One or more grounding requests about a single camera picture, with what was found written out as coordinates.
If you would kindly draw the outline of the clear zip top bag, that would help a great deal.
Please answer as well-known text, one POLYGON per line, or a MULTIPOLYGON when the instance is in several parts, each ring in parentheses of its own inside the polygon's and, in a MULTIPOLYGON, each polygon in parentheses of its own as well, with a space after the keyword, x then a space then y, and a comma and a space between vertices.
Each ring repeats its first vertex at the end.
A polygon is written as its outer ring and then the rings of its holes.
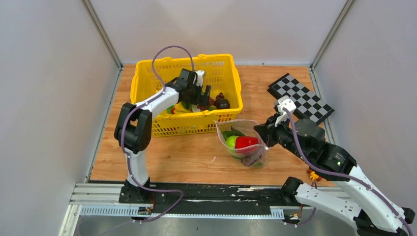
POLYGON ((217 135, 227 153, 243 166, 262 168, 266 146, 254 127, 259 123, 248 119, 216 121, 217 135))

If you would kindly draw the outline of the green leafy vegetable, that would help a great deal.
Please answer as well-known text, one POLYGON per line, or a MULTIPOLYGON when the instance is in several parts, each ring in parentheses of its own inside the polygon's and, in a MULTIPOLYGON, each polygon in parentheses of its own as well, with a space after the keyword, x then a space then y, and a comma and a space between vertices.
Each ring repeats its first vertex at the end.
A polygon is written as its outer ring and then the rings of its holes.
POLYGON ((230 130, 222 131, 222 135, 223 135, 223 138, 225 140, 227 140, 231 136, 239 136, 239 137, 244 137, 245 136, 244 133, 242 133, 241 131, 239 131, 239 130, 233 128, 233 127, 230 127, 230 130))

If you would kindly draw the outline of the red bell pepper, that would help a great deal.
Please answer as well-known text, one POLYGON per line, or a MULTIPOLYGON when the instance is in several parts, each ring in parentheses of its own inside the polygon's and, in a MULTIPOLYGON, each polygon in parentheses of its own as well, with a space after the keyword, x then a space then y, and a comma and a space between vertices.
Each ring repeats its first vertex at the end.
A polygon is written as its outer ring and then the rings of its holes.
POLYGON ((252 137, 252 136, 244 136, 244 137, 238 137, 237 141, 236 141, 236 150, 237 153, 246 153, 246 152, 251 152, 252 150, 256 149, 256 147, 254 147, 255 145, 257 145, 258 139, 256 137, 252 137))

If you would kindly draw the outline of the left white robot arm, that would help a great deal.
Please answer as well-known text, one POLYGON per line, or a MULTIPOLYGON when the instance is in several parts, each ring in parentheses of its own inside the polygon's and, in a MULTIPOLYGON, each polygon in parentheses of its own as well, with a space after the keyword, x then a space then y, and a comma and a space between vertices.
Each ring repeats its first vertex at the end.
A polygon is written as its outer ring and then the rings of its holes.
POLYGON ((120 111, 114 138, 126 158, 128 176, 121 189, 121 203, 145 203, 154 189, 146 168, 146 149, 152 136, 154 119, 180 102, 194 105, 209 103, 210 86, 203 86, 203 70, 183 68, 178 77, 163 83, 162 89, 136 104, 125 103, 120 111))

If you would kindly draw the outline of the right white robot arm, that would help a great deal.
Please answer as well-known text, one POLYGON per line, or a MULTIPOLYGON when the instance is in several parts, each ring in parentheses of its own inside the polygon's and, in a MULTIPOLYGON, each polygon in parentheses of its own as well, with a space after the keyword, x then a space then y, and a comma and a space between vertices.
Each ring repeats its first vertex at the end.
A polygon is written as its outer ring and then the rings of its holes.
POLYGON ((412 235, 410 225, 415 212, 387 199, 345 149, 325 140, 324 129, 315 122, 293 118, 281 121, 275 115, 254 129, 267 147, 282 146, 350 197, 341 200, 289 177, 280 190, 283 203, 315 207, 350 224, 360 236, 412 235))

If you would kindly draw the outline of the green apple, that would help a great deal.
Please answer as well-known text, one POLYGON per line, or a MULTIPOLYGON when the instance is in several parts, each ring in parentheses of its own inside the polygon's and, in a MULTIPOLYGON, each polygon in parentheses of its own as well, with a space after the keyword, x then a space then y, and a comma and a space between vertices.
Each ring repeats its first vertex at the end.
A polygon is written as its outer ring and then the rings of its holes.
POLYGON ((236 135, 233 135, 233 136, 228 137, 226 139, 226 146, 228 148, 235 149, 236 148, 237 138, 238 138, 238 136, 236 136, 236 135))

